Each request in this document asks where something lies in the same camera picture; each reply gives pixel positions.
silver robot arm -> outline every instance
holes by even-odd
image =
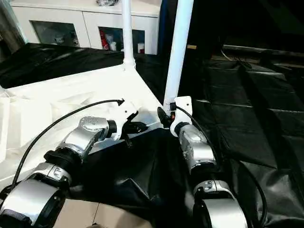
[[[178,106],[192,115],[191,98],[177,97]],[[247,228],[245,215],[228,184],[217,175],[214,151],[204,134],[180,109],[176,109],[170,125],[172,135],[179,138],[184,158],[194,184],[193,215],[200,218],[202,227]]]
[[[78,178],[81,164],[93,145],[106,138],[120,139],[123,125],[136,112],[131,103],[124,102],[115,110],[112,120],[82,118],[54,151],[45,154],[46,162],[9,193],[0,209],[0,228],[53,227],[66,192]]]

cabinet door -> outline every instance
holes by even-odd
[[[83,12],[92,48],[120,51],[123,49],[123,17],[119,14]],[[133,48],[135,52],[157,54],[158,19],[132,16]]]
[[[81,11],[27,7],[13,10],[30,43],[90,47]]]

black tarp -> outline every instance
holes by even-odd
[[[5,88],[118,65],[122,53],[89,48],[27,44],[0,64]],[[136,69],[160,102],[168,60],[137,55]],[[304,88],[301,72],[270,64],[188,61],[180,95],[192,97],[193,116],[223,161],[227,181],[255,225],[266,197],[265,228],[304,226]],[[189,191],[179,144],[157,129],[89,156],[76,199],[108,203],[152,221],[155,227],[192,227],[184,206]]]

black cable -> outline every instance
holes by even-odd
[[[246,170],[246,172],[248,173],[248,175],[250,176],[250,178],[252,179],[252,181],[254,182],[260,196],[261,196],[261,200],[262,200],[262,215],[261,218],[259,219],[259,224],[261,227],[264,226],[265,220],[266,220],[266,212],[267,212],[267,201],[266,201],[266,196],[263,192],[262,187],[260,186],[260,184],[257,182],[256,178],[254,177],[254,175],[250,172],[250,170],[246,167],[246,165],[244,165],[241,161],[231,158],[234,161],[236,161],[240,167],[242,167],[244,170]]]
[[[197,127],[199,128],[199,130],[204,134],[204,136],[206,137],[210,147],[212,147],[212,144],[210,143],[210,140],[208,140],[208,137],[207,135],[205,134],[205,132],[203,131],[201,125],[192,117],[192,115],[190,115],[186,110],[184,110],[183,108],[181,107],[178,107],[178,106],[175,106],[176,109],[179,109],[181,110],[182,112],[184,112],[196,125]],[[254,177],[254,175],[249,171],[249,169],[239,160],[236,160],[234,158],[232,158],[233,160],[235,160],[237,163],[239,163],[239,165],[247,171],[247,173],[249,174],[250,178],[252,179],[252,181],[254,182],[255,186],[257,187],[257,190],[261,196],[261,199],[262,199],[262,216],[259,220],[259,224],[261,227],[263,227],[264,223],[265,223],[265,220],[266,220],[266,212],[267,212],[267,201],[266,201],[266,197],[265,197],[265,194],[262,190],[262,187],[259,185],[259,183],[257,182],[256,178]]]
[[[48,131],[50,130],[53,126],[55,126],[57,123],[59,123],[60,121],[68,118],[69,116],[75,114],[75,113],[78,113],[84,109],[87,109],[89,107],[92,107],[92,106],[95,106],[95,105],[98,105],[98,104],[104,104],[104,103],[110,103],[110,102],[117,102],[118,105],[121,105],[124,101],[123,100],[105,100],[105,101],[99,101],[99,102],[95,102],[95,103],[92,103],[92,104],[89,104],[89,105],[86,105],[84,107],[81,107],[81,108],[78,108],[64,116],[62,116],[61,118],[57,119],[55,122],[53,122],[50,126],[48,126],[46,129],[44,129],[33,141],[32,143],[28,146],[27,150],[24,152],[22,158],[21,158],[21,161],[19,163],[19,166],[17,168],[17,171],[16,171],[16,174],[15,174],[15,177],[14,177],[14,180],[13,180],[13,183],[11,185],[11,189],[13,190],[17,184],[17,181],[18,181],[18,177],[20,175],[20,172],[21,172],[21,169],[22,169],[22,166],[30,152],[30,150],[33,148],[33,146],[35,145],[35,143]]]
[[[208,137],[207,137],[205,131],[203,130],[203,128],[201,127],[201,125],[192,117],[192,115],[190,115],[185,109],[183,109],[183,108],[181,108],[181,107],[175,106],[175,108],[176,108],[176,109],[179,109],[179,110],[181,110],[183,113],[185,113],[185,114],[192,120],[192,122],[195,123],[195,125],[199,128],[199,130],[203,133],[203,135],[205,136],[205,138],[206,138],[207,141],[209,142]]]

white pole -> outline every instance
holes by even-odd
[[[122,0],[123,4],[123,48],[124,48],[124,65],[135,66],[133,56],[133,37],[132,37],[132,17],[131,17],[131,1]]]
[[[174,102],[174,98],[177,97],[180,87],[181,71],[187,46],[193,1],[194,0],[179,0],[177,4],[167,85],[163,102],[163,107],[166,112],[170,111],[169,104]]]

